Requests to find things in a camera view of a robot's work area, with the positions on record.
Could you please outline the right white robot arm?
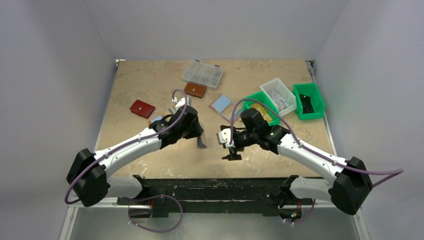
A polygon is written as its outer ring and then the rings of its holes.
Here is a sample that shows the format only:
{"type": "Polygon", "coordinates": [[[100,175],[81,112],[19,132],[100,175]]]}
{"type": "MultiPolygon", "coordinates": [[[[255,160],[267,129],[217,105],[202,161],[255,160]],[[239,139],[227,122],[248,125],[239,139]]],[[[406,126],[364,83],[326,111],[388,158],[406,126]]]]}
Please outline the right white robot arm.
{"type": "Polygon", "coordinates": [[[241,113],[244,130],[222,125],[217,133],[218,143],[228,149],[225,158],[241,160],[245,147],[258,145],[261,149],[292,159],[319,174],[321,178],[294,177],[285,184],[290,197],[315,199],[333,203],[340,211],[355,215],[373,189],[364,162],[332,155],[299,140],[281,125],[269,125],[256,109],[241,113]]]}

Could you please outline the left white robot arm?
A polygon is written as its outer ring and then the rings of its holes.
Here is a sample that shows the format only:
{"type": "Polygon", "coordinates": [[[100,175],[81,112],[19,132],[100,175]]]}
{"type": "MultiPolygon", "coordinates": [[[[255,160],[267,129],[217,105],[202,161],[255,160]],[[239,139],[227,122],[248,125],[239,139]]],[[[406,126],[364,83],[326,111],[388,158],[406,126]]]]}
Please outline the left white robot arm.
{"type": "Polygon", "coordinates": [[[85,207],[99,203],[111,188],[108,179],[122,167],[180,139],[200,137],[203,132],[198,111],[191,106],[180,107],[170,118],[151,123],[142,132],[115,146],[97,152],[87,148],[80,150],[66,176],[69,189],[65,194],[65,203],[76,203],[69,200],[71,191],[85,207]]]}

